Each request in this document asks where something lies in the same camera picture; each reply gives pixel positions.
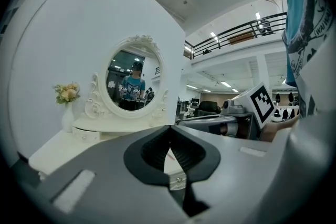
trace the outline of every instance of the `flower vase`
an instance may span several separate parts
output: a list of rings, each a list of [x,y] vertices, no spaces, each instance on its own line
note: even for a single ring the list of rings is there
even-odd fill
[[[66,133],[72,132],[72,123],[74,122],[75,118],[72,112],[72,103],[69,102],[65,105],[65,113],[62,117],[62,127],[63,131]]]

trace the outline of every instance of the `oval mirror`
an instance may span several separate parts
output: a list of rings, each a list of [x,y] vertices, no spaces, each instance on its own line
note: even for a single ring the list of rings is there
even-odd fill
[[[160,62],[154,52],[131,44],[118,51],[106,72],[108,94],[118,107],[134,111],[148,105],[160,86]]]

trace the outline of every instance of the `balcony railing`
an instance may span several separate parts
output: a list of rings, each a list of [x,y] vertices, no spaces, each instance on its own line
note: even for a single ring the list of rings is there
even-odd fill
[[[193,46],[185,41],[183,55],[194,59],[199,55],[205,55],[223,46],[233,45],[260,36],[268,36],[279,33],[285,29],[287,13],[278,13],[261,19],[238,25],[226,30],[214,37]]]

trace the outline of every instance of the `white vanity table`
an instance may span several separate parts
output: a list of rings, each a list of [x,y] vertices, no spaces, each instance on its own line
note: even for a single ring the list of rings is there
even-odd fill
[[[154,99],[145,107],[128,111],[118,107],[107,91],[107,68],[116,54],[125,46],[140,46],[151,50],[160,64],[160,86]],[[165,65],[160,50],[149,36],[135,36],[114,46],[107,55],[100,72],[92,77],[92,90],[85,111],[72,124],[72,133],[58,132],[29,158],[29,165],[44,179],[91,146],[119,136],[168,124],[165,102],[167,83]],[[181,168],[170,151],[166,157],[165,172],[179,174]]]

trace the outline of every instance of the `vanity drawer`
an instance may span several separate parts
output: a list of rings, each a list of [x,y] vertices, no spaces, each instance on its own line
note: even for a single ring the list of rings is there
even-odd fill
[[[100,132],[97,131],[87,131],[72,127],[73,136],[82,142],[87,143],[98,143],[100,141]]]

